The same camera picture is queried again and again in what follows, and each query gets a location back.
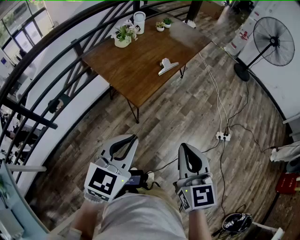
potted plant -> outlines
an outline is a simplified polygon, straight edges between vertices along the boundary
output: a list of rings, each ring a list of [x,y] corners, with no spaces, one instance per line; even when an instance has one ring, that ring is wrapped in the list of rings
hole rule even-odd
[[[134,27],[130,20],[126,20],[121,27],[116,29],[118,31],[115,34],[111,35],[111,38],[114,38],[115,46],[124,48],[131,43],[131,38],[137,40],[137,29]]]
[[[169,17],[164,18],[163,22],[165,24],[165,28],[169,28],[171,26],[171,23],[173,23],[172,19]]]
[[[157,22],[155,24],[155,26],[159,32],[162,32],[163,30],[165,30],[165,24],[163,22]]]

fan base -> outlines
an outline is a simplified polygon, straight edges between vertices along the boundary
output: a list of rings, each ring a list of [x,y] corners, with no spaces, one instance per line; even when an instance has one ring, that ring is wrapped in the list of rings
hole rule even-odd
[[[249,79],[250,79],[249,72],[247,70],[245,70],[245,68],[241,64],[236,63],[233,66],[233,68],[234,68],[235,73],[237,74],[237,76],[239,76],[242,81],[244,81],[244,82],[249,81]]]

fan grille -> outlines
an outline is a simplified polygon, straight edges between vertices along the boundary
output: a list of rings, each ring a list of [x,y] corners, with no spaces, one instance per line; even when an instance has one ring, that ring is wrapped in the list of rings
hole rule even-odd
[[[287,27],[278,19],[261,18],[254,26],[253,37],[260,53],[271,43],[272,38],[278,39],[278,45],[272,45],[262,54],[269,63],[285,66],[292,61],[295,53],[294,40]]]

white lid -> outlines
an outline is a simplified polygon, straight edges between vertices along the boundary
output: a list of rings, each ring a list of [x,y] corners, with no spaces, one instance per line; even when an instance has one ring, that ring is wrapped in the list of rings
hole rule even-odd
[[[138,22],[145,20],[145,13],[143,13],[143,12],[136,12],[134,14],[134,20],[136,20]]]

table leg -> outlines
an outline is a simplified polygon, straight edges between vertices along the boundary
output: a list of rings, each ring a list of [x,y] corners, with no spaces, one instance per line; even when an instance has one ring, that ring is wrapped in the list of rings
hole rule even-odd
[[[111,98],[111,100],[113,99],[112,86],[111,85],[109,85],[109,97]]]
[[[179,69],[179,71],[180,71],[180,75],[181,75],[181,78],[183,78],[183,75],[184,75],[184,71],[186,70],[186,65],[184,65],[184,68],[183,68],[183,73],[182,73],[182,71],[181,71],[181,69]]]
[[[133,116],[135,117],[135,120],[136,120],[136,123],[140,123],[139,122],[139,112],[140,112],[140,109],[139,108],[136,108],[136,113],[137,113],[137,117],[135,116],[135,112],[133,111],[131,105],[130,105],[130,102],[127,100],[129,106],[130,106],[130,109],[131,109],[131,112],[133,114]]]
[[[109,85],[109,97],[111,98],[111,100],[113,99],[113,96],[117,93],[116,89],[114,90],[114,92],[112,92],[113,86]]]

